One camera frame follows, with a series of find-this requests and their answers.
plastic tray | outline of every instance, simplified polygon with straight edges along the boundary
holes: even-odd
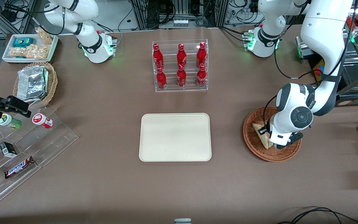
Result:
[[[18,153],[16,157],[8,158],[2,155],[0,149],[0,200],[39,169],[46,166],[78,138],[67,125],[60,121],[54,113],[56,110],[54,107],[43,106],[40,101],[36,101],[29,108],[32,116],[41,112],[53,121],[53,126],[46,129],[34,125],[31,119],[16,115],[14,118],[22,121],[19,129],[0,127],[0,142],[13,144],[16,153]],[[5,179],[4,172],[30,156],[33,156],[35,164],[26,167],[14,177]]]
[[[33,63],[33,62],[48,62],[51,61],[53,53],[56,49],[57,42],[59,38],[57,36],[53,36],[52,44],[50,45],[51,50],[49,51],[48,57],[45,60],[40,59],[33,59],[33,58],[15,58],[9,56],[10,48],[13,45],[13,42],[16,38],[23,38],[23,37],[32,37],[34,38],[33,44],[42,44],[41,39],[39,38],[38,34],[13,34],[12,37],[10,37],[9,42],[6,45],[6,49],[4,52],[4,55],[2,56],[2,59],[9,63]]]
[[[196,67],[196,56],[197,51],[200,47],[200,42],[205,42],[205,50],[207,52],[206,60],[205,60],[205,71],[207,73],[205,85],[202,88],[197,87],[197,72],[199,69]],[[209,64],[209,45],[208,39],[200,39],[200,40],[175,40],[175,41],[153,41],[153,44],[158,44],[159,49],[162,52],[162,56],[164,58],[164,70],[167,77],[167,88],[165,90],[159,89],[157,84],[157,68],[155,66],[153,60],[153,45],[152,45],[152,63],[153,63],[153,71],[154,71],[154,88],[156,92],[173,92],[173,91],[206,91],[208,90],[208,64]],[[179,87],[177,84],[177,75],[178,71],[176,54],[178,53],[178,44],[185,45],[187,63],[186,63],[186,85],[185,87]]]
[[[143,162],[211,159],[209,116],[205,113],[145,114],[140,129]]]

wicker basket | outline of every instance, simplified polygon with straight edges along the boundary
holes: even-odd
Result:
[[[54,96],[54,92],[56,90],[56,86],[57,86],[57,75],[56,75],[56,72],[53,69],[51,64],[49,64],[48,62],[34,62],[34,63],[27,65],[26,68],[35,66],[35,65],[43,65],[48,70],[48,95],[39,104],[31,105],[32,108],[46,106],[52,100],[52,98]],[[18,82],[19,82],[19,76],[16,78],[15,86],[13,87],[13,95],[14,96],[17,96]]]
[[[262,121],[263,108],[264,107],[260,107],[251,112],[244,121],[243,136],[247,146],[256,156],[269,162],[283,162],[291,159],[299,151],[302,139],[296,141],[290,146],[285,147],[284,149],[276,149],[274,146],[266,149],[252,126],[252,123]],[[275,113],[277,113],[277,109],[275,107],[267,107],[265,113],[266,119],[270,119]]]

acrylic bottle rack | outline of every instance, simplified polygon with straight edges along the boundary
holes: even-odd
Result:
[[[205,85],[202,88],[199,88],[196,85],[197,81],[197,72],[199,69],[196,67],[196,56],[197,51],[200,48],[200,42],[205,42],[205,50],[207,52],[206,60],[205,60],[205,71],[207,73]],[[174,41],[153,41],[153,44],[158,44],[159,49],[162,52],[164,59],[164,69],[163,72],[167,78],[167,88],[162,90],[158,88],[157,84],[157,67],[155,66],[153,60],[153,45],[152,49],[152,63],[153,63],[153,75],[154,75],[154,88],[156,92],[178,92],[178,91],[207,91],[208,90],[208,40],[200,39],[200,40],[174,40]],[[177,59],[176,55],[178,53],[178,45],[184,44],[185,52],[187,56],[186,63],[186,85],[184,87],[179,87],[177,84],[177,75],[178,71]]]
[[[78,136],[56,116],[54,107],[34,102],[30,105],[31,117],[25,118],[15,115],[14,118],[22,121],[19,129],[13,130],[0,126],[0,143],[11,143],[17,156],[8,158],[3,156],[0,149],[0,200],[11,193],[21,183],[31,177],[39,169],[46,166],[52,159],[58,156],[65,148],[73,143]],[[53,126],[46,129],[43,126],[33,124],[32,116],[42,113],[53,121]],[[32,156],[34,164],[29,165],[13,177],[5,179],[4,172]]]

snickers bar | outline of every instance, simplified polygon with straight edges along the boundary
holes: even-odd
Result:
[[[8,172],[5,172],[5,179],[12,177],[14,174],[22,171],[24,168],[26,168],[28,165],[33,164],[35,161],[33,160],[33,157],[30,156],[30,158],[27,158],[23,162],[17,164],[15,167],[10,169]]]

brown tabletop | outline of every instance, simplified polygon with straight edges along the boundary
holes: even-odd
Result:
[[[310,70],[297,59],[299,32],[293,26],[277,50],[278,63],[290,76]],[[85,58],[74,36],[59,37],[61,49],[53,64],[58,86],[51,105],[79,139],[0,201],[0,223],[170,224],[192,218],[194,224],[273,224],[309,206],[358,219],[358,107],[315,117],[293,159],[265,162],[247,149],[241,128],[248,113],[291,81],[277,71],[274,57],[244,52],[240,41],[219,29],[124,36],[117,56],[102,64]],[[152,41],[205,38],[209,90],[156,93]],[[23,67],[2,62],[0,96],[11,94]],[[144,114],[193,112],[210,116],[210,161],[139,160]],[[303,223],[317,218],[336,223],[334,216],[320,213]]]

